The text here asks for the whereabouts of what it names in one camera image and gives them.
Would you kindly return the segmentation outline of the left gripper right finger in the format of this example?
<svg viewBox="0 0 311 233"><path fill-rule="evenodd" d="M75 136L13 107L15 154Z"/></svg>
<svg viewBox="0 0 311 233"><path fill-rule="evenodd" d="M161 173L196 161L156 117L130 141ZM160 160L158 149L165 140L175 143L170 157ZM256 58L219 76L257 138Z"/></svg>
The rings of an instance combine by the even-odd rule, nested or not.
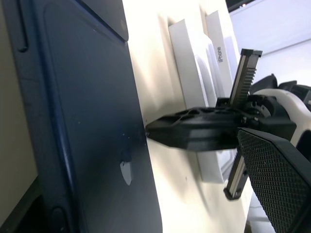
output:
<svg viewBox="0 0 311 233"><path fill-rule="evenodd" d="M240 128L252 188L276 233L311 233L311 162L287 139Z"/></svg>

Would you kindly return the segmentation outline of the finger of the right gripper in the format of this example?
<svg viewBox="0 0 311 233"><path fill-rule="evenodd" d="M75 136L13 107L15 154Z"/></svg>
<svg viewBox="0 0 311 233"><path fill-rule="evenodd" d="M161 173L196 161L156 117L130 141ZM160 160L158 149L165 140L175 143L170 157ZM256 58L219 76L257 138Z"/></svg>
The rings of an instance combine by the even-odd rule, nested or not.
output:
<svg viewBox="0 0 311 233"><path fill-rule="evenodd" d="M147 137L168 147L188 151L234 149L238 146L236 130L221 129L149 129Z"/></svg>
<svg viewBox="0 0 311 233"><path fill-rule="evenodd" d="M196 107L162 116L145 127L145 130L171 128L177 126L191 126L206 128L210 126L224 126L235 123L235 110L223 107Z"/></svg>

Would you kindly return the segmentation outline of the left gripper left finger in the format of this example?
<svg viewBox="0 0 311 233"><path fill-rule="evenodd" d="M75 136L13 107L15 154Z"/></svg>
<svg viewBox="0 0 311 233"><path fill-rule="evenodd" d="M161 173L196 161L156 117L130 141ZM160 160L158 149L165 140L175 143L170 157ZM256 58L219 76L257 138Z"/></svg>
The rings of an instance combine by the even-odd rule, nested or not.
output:
<svg viewBox="0 0 311 233"><path fill-rule="evenodd" d="M23 219L23 233L51 233L42 195L37 197Z"/></svg>

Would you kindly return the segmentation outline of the dark blue smartphone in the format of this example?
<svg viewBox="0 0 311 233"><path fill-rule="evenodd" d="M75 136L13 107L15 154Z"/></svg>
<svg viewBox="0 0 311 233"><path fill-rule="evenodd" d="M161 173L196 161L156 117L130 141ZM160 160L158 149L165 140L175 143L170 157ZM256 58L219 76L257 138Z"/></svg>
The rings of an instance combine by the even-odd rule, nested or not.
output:
<svg viewBox="0 0 311 233"><path fill-rule="evenodd" d="M52 233L162 233L122 0L2 0Z"/></svg>

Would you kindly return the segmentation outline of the white insert tray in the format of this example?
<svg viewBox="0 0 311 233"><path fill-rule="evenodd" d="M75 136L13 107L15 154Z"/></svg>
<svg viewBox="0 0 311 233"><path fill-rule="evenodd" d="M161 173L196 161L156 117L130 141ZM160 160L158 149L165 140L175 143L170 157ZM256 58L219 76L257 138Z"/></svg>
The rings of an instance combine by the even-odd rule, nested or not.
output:
<svg viewBox="0 0 311 233"><path fill-rule="evenodd" d="M187 108L214 107L218 91L207 52L211 41L186 19L169 26L178 74ZM232 150L198 152L202 181L224 183L234 160Z"/></svg>

